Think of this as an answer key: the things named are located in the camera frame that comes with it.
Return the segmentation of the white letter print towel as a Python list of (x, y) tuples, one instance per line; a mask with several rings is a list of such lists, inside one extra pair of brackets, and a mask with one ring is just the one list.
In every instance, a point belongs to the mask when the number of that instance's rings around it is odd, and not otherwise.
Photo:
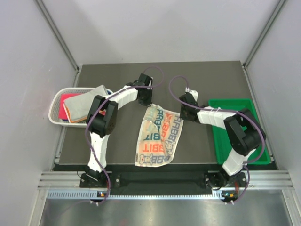
[(155, 104), (149, 106), (140, 126), (135, 166), (156, 168), (171, 163), (182, 128), (179, 113)]

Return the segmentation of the orange white patterned towel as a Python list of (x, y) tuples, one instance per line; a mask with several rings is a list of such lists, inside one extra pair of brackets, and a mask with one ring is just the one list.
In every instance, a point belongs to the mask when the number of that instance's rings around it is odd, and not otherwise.
[[(76, 120), (72, 120), (71, 119), (71, 114), (69, 112), (69, 109), (65, 106), (65, 104), (63, 104), (63, 108), (64, 108), (64, 111), (66, 113), (66, 116), (67, 116), (67, 119), (68, 119), (69, 123), (79, 123), (79, 122), (85, 121), (87, 119), (87, 116), (85, 116), (85, 117), (80, 117), (79, 119), (76, 119)], [(105, 115), (106, 114), (106, 110), (103, 110), (103, 111), (99, 110), (98, 114)]]

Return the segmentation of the white waffle towel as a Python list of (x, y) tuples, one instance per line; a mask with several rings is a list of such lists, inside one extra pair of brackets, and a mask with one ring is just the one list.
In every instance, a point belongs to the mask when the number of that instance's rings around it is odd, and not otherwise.
[(107, 94), (107, 89), (104, 85), (101, 85), (84, 94), (70, 97), (64, 100), (63, 104), (69, 109), (71, 119), (76, 120), (88, 115), (91, 104), (97, 95), (105, 96)]

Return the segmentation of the pink microfiber towel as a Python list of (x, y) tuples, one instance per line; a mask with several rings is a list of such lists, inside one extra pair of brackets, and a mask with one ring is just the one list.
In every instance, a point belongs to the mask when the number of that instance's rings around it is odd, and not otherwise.
[(69, 94), (62, 94), (60, 97), (60, 105), (59, 105), (59, 114), (58, 118), (62, 119), (63, 121), (67, 121), (67, 114), (65, 112), (65, 109), (63, 107), (64, 100), (70, 98), (70, 97), (75, 97), (78, 96), (79, 93), (69, 93)]

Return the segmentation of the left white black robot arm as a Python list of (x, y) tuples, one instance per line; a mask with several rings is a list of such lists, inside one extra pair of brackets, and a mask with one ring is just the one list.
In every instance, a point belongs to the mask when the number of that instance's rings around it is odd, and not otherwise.
[(150, 106), (152, 84), (153, 78), (142, 73), (137, 80), (127, 83), (120, 90), (110, 95), (94, 97), (87, 116), (85, 134), (90, 135), (90, 159), (86, 173), (95, 186), (103, 186), (107, 180), (102, 171), (106, 167), (107, 143), (116, 126), (118, 110), (136, 100), (140, 105)]

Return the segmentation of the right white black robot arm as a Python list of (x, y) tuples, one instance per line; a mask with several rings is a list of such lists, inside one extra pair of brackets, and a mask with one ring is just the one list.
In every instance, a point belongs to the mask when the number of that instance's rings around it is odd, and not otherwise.
[(210, 106), (200, 107), (195, 96), (189, 92), (180, 96), (179, 101), (182, 104), (181, 119), (215, 126), (227, 132), (231, 151), (222, 164), (219, 179), (224, 186), (231, 186), (251, 154), (259, 146), (265, 145), (264, 130), (248, 109), (234, 111)]

